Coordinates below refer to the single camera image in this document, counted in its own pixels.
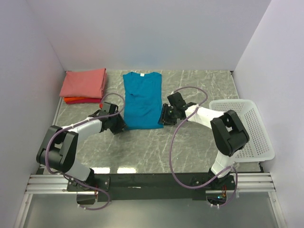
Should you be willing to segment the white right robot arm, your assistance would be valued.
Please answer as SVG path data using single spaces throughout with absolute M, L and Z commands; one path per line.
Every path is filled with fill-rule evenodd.
M 164 125 L 175 125 L 178 119 L 182 120 L 173 133 L 169 149 L 169 167 L 173 178 L 179 185 L 187 189 L 194 190 L 207 185 L 215 190 L 220 189 L 230 176 L 230 171 L 234 168 L 233 155 L 243 149 L 250 139 L 238 114 L 234 110 L 220 112 L 201 107 L 193 102 L 186 103 L 179 92 L 174 92 L 167 98 L 169 103 L 163 105 L 159 122 Z M 178 130 L 187 121 L 211 129 L 218 149 L 216 159 L 209 170 L 208 181 L 196 186 L 182 183 L 174 173 L 171 162 L 174 139 Z

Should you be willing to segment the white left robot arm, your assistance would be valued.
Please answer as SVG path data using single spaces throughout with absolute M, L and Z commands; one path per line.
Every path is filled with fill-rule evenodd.
M 126 123 L 120 115 L 118 106 L 102 102 L 100 109 L 81 122 L 64 127 L 49 127 L 36 155 L 36 161 L 77 179 L 79 187 L 89 191 L 97 187 L 99 181 L 95 179 L 93 169 L 76 159 L 78 143 L 108 129 L 114 135 L 121 133 L 125 127 Z

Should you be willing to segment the teal blue t shirt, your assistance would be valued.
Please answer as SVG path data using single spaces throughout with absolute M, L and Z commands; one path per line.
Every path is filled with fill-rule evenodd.
M 157 72 L 123 75 L 124 121 L 128 130 L 161 129 L 162 75 Z

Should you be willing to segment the folded orange t shirt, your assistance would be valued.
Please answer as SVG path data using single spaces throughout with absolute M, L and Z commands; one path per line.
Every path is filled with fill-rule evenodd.
M 63 100 L 66 104 L 71 105 L 71 104 L 87 103 L 90 101 L 90 98 L 88 98 L 88 97 L 64 97 Z

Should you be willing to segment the white perforated plastic basket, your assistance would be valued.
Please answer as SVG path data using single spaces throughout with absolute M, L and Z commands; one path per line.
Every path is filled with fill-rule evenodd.
M 275 151 L 253 101 L 246 99 L 214 100 L 210 102 L 209 108 L 221 112 L 235 111 L 249 134 L 249 142 L 242 150 L 233 155 L 235 162 L 264 162 L 274 159 Z

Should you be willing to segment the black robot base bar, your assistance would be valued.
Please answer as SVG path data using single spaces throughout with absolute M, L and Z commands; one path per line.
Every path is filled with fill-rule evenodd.
M 96 174 L 94 186 L 109 193 L 111 200 L 206 200 L 209 190 L 233 190 L 235 180 L 227 175 L 192 190 L 179 185 L 170 173 Z

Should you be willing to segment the folded salmon pink t shirt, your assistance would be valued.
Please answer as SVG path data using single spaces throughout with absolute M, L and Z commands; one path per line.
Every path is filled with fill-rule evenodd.
M 106 84 L 106 69 L 66 71 L 60 97 L 102 98 Z

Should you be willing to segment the aluminium extrusion rail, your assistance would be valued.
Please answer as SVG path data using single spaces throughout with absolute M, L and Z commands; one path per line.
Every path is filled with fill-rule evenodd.
M 67 191 L 68 180 L 62 175 L 31 175 L 26 194 L 62 194 Z

